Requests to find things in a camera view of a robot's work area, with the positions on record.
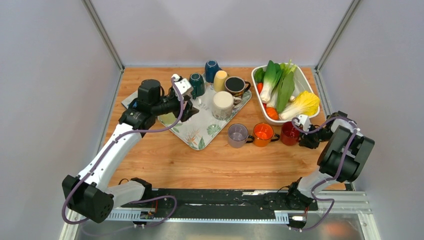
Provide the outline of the red mug black handle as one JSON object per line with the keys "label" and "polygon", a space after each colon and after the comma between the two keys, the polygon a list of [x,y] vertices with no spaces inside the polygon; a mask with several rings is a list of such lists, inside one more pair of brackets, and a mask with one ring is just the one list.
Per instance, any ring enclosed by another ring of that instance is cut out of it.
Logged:
{"label": "red mug black handle", "polygon": [[281,126],[281,142],[286,146],[294,146],[298,144],[300,132],[293,126],[291,122],[285,122]]}

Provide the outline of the orange mug black handle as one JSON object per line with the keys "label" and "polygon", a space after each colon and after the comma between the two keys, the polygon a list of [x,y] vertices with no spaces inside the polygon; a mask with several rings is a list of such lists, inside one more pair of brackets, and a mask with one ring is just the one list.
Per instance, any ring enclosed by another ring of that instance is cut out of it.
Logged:
{"label": "orange mug black handle", "polygon": [[266,147],[271,142],[280,139],[280,135],[275,133],[273,127],[268,123],[258,123],[253,128],[253,144],[257,147]]}

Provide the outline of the purple mug black handle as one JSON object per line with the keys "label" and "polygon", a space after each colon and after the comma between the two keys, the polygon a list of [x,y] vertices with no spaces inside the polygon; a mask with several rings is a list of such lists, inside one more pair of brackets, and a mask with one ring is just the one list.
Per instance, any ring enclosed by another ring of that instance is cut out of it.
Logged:
{"label": "purple mug black handle", "polygon": [[253,143],[254,137],[249,135],[246,126],[240,123],[232,124],[227,131],[227,142],[232,148],[242,148],[245,144]]}

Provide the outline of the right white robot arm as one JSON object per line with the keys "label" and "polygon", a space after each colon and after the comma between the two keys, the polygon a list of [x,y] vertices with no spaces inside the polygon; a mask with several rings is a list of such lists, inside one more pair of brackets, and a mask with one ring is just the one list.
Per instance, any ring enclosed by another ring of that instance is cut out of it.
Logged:
{"label": "right white robot arm", "polygon": [[290,125],[300,132],[300,145],[326,143],[317,160],[318,169],[288,188],[285,204],[293,210],[306,209],[329,185],[356,180],[375,146],[342,111],[328,115],[322,125],[312,125],[305,114],[294,117]]}

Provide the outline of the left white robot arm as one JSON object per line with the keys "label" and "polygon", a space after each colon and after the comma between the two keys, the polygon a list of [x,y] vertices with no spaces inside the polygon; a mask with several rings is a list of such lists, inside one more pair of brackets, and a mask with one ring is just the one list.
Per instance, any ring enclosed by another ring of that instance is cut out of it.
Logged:
{"label": "left white robot arm", "polygon": [[103,148],[77,176],[64,178],[61,215],[67,224],[87,220],[102,223],[117,207],[135,203],[147,207],[152,203],[152,186],[140,178],[113,187],[108,183],[125,156],[147,133],[167,131],[199,112],[191,102],[193,87],[189,80],[174,74],[171,84],[165,94],[158,80],[143,80]]}

